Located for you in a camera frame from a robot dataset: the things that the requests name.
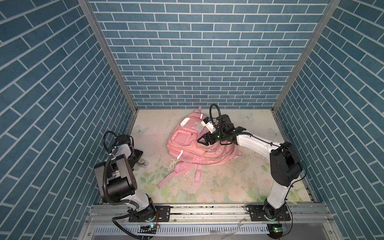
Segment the pink student backpack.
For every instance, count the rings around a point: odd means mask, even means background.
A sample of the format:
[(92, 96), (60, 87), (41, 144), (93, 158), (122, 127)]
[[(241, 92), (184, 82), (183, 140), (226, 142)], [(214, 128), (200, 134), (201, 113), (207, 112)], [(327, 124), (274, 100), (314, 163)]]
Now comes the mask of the pink student backpack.
[(202, 113), (202, 108), (194, 110), (193, 113), (183, 118), (173, 131), (167, 144), (169, 154), (175, 157), (178, 162), (174, 171), (166, 176), (158, 185), (158, 189), (163, 187), (174, 176), (187, 173), (194, 167), (197, 168), (195, 183), (199, 184), (201, 173), (204, 166), (223, 165), (231, 160), (242, 156), (241, 151), (235, 144), (221, 145), (214, 143), (205, 146), (198, 143), (198, 139), (209, 132), (202, 125), (202, 121), (207, 115)]

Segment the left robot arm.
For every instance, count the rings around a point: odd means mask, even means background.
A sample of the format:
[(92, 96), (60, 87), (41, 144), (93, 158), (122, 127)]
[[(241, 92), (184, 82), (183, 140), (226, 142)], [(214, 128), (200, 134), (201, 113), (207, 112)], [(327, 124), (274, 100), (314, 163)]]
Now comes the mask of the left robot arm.
[(152, 221), (156, 207), (152, 199), (138, 190), (133, 173), (135, 165), (145, 165), (143, 151), (134, 147), (130, 135), (116, 135), (107, 131), (103, 135), (103, 146), (109, 154), (107, 160), (94, 166), (98, 187), (103, 202), (110, 205), (126, 204), (133, 207), (133, 219), (139, 222)]

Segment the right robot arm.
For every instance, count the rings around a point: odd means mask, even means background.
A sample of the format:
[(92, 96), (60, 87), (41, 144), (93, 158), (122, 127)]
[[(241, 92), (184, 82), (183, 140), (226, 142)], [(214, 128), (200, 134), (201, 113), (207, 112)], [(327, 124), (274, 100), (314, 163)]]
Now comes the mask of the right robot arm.
[(274, 180), (265, 200), (263, 213), (268, 220), (275, 220), (286, 208), (286, 198), (292, 185), (303, 171), (301, 157), (289, 142), (276, 143), (258, 137), (243, 127), (234, 127), (228, 115), (214, 120), (206, 117), (201, 124), (208, 132), (198, 139), (206, 146), (215, 143), (238, 145), (248, 148), (270, 160), (270, 173)]

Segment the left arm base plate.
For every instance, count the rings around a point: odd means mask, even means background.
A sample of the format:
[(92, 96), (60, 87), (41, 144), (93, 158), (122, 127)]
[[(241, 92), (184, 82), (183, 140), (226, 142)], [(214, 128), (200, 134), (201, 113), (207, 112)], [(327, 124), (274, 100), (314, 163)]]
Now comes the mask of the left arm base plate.
[(129, 217), (131, 223), (144, 222), (169, 222), (171, 214), (171, 206), (148, 206), (146, 209)]

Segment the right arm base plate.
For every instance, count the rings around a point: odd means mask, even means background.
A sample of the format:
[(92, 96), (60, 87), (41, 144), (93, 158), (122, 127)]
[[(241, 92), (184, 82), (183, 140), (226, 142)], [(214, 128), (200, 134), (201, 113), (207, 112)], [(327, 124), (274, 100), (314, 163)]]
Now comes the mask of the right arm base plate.
[(287, 205), (283, 205), (279, 209), (274, 209), (269, 205), (247, 205), (245, 210), (250, 214), (252, 222), (291, 220), (291, 214)]

